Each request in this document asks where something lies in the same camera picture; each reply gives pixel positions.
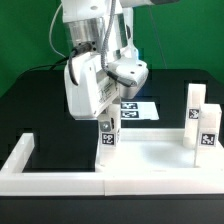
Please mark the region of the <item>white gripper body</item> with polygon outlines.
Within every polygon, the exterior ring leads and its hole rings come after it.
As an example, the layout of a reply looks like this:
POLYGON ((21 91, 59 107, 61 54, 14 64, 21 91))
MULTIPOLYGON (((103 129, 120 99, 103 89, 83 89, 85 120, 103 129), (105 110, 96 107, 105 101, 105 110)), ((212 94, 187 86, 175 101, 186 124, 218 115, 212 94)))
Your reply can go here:
POLYGON ((116 82, 101 69, 100 56, 85 53, 72 59, 77 85, 64 70, 68 109, 74 119, 93 119, 119 95, 116 82))

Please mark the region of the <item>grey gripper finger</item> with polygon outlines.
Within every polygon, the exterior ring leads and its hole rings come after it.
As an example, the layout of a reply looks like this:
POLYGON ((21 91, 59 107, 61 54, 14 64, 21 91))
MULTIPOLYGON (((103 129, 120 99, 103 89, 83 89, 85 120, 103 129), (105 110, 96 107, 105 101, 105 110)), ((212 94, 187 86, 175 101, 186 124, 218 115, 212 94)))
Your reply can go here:
POLYGON ((101 132, 111 131, 111 122, 108 119, 100 118, 98 122, 99 122, 99 128, 101 132))

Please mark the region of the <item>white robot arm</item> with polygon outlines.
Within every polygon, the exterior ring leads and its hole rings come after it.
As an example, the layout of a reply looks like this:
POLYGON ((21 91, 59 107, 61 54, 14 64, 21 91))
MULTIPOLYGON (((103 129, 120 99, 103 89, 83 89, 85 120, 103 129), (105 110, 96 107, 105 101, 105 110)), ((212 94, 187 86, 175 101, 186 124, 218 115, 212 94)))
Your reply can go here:
POLYGON ((71 52, 64 69, 70 114, 96 119, 102 132, 120 122, 119 100, 132 99, 148 77, 133 44, 133 9, 179 0, 61 0, 71 52))

